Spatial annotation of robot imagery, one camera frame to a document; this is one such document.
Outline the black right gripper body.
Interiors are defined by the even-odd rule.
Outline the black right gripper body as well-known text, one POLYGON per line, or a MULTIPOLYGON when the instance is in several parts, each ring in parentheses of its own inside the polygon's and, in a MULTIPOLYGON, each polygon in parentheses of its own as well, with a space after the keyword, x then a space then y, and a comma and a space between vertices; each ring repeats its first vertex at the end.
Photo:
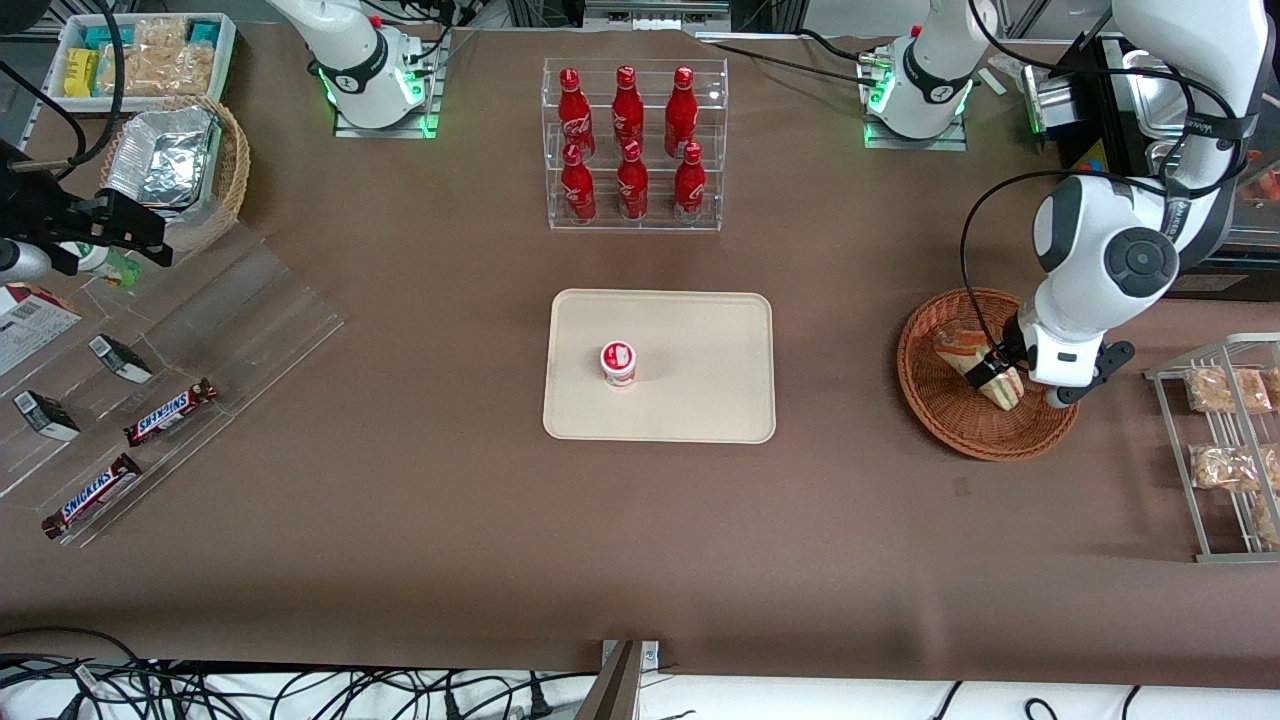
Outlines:
POLYGON ((164 242, 165 220, 114 188, 93 199, 67 192, 49 170, 18 172, 28 158, 1 141, 1 275, 76 275, 79 255, 64 243, 138 252, 159 266, 170 266, 174 250, 164 242))

